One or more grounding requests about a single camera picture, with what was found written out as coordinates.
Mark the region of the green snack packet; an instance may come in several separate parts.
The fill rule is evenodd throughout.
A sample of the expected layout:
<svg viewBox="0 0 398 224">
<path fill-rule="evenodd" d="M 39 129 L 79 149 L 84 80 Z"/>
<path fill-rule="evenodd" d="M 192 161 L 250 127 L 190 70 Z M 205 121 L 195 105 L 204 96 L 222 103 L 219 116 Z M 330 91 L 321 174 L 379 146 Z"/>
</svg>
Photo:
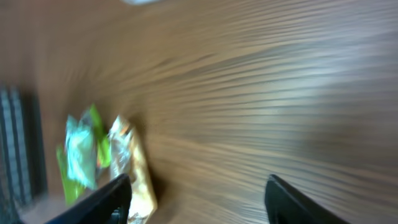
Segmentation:
<svg viewBox="0 0 398 224">
<path fill-rule="evenodd" d="M 95 153 L 96 153 L 96 184 L 97 184 L 97 180 L 101 175 L 102 171 L 107 169 L 111 162 L 109 141 L 107 134 L 105 132 L 104 124 L 95 105 L 91 105 L 89 108 L 84 110 L 80 119 L 76 120 L 78 121 L 82 120 L 83 123 L 91 126 L 91 129 L 93 130 L 94 133 Z M 71 205 L 77 201 L 77 199 L 85 192 L 86 189 L 89 188 L 86 188 L 77 181 L 68 178 L 67 153 L 65 149 L 65 143 L 62 146 L 61 145 L 57 146 L 56 153 L 57 153 L 58 167 L 62 179 L 65 203 L 67 205 Z"/>
</svg>

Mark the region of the beige brown snack packet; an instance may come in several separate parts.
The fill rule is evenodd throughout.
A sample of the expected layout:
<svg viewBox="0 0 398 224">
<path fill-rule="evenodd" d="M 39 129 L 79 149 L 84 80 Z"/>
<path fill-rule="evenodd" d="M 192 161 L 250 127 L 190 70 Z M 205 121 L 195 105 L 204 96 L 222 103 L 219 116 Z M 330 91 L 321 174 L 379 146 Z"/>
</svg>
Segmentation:
<svg viewBox="0 0 398 224">
<path fill-rule="evenodd" d="M 128 223 L 145 224 L 157 209 L 157 199 L 139 133 L 128 120 L 118 116 L 108 133 L 112 179 L 130 178 L 132 189 Z"/>
</svg>

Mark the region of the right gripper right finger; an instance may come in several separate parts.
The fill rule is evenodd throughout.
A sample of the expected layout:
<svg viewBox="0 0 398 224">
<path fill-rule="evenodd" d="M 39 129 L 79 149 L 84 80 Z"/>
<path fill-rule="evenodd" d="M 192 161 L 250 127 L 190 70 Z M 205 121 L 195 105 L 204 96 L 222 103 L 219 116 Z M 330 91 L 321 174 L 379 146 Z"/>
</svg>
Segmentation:
<svg viewBox="0 0 398 224">
<path fill-rule="evenodd" d="M 270 224 L 348 224 L 275 174 L 268 177 L 264 203 Z"/>
</svg>

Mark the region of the light teal snack packet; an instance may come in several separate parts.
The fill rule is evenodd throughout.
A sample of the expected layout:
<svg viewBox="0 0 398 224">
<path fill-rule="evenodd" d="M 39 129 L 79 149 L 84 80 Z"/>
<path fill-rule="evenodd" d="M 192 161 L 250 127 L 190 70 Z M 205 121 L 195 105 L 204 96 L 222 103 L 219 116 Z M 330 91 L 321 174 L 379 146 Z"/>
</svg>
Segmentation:
<svg viewBox="0 0 398 224">
<path fill-rule="evenodd" d="M 65 149 L 67 153 L 67 176 L 82 186 L 95 190 L 96 153 L 91 126 L 68 116 L 66 123 Z"/>
</svg>

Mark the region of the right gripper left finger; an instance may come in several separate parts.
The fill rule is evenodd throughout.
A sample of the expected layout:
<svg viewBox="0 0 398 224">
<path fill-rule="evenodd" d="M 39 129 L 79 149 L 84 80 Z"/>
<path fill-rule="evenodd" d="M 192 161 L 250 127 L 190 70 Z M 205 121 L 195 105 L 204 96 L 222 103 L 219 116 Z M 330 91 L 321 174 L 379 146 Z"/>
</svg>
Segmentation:
<svg viewBox="0 0 398 224">
<path fill-rule="evenodd" d="M 132 198 L 130 178 L 121 174 L 50 224 L 126 224 Z"/>
</svg>

